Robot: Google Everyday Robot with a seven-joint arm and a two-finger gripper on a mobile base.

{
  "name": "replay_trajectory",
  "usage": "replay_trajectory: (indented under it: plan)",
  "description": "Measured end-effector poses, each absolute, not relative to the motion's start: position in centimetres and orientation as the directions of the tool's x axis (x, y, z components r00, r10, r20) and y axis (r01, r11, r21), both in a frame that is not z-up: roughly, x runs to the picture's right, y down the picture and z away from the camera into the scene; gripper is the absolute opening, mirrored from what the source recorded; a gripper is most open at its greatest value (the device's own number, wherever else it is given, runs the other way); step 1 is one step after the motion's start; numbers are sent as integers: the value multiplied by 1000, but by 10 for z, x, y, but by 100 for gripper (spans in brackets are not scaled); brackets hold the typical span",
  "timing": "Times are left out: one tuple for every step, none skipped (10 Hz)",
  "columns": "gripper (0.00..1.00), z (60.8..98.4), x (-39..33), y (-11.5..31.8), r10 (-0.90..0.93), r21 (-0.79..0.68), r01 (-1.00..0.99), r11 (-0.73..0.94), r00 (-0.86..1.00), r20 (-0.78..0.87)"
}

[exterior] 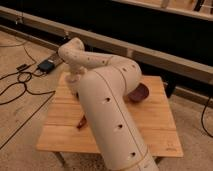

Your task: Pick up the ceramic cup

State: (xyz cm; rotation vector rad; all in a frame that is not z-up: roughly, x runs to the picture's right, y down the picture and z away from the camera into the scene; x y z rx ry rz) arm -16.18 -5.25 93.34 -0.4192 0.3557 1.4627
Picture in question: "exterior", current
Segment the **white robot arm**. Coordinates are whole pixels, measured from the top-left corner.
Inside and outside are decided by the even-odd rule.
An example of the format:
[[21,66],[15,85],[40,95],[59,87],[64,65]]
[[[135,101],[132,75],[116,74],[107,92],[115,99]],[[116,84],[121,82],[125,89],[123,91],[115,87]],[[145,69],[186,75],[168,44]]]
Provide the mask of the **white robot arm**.
[[124,97],[140,84],[138,64],[126,57],[85,50],[73,38],[58,55],[70,66],[68,85],[79,97],[105,165],[111,171],[159,171]]

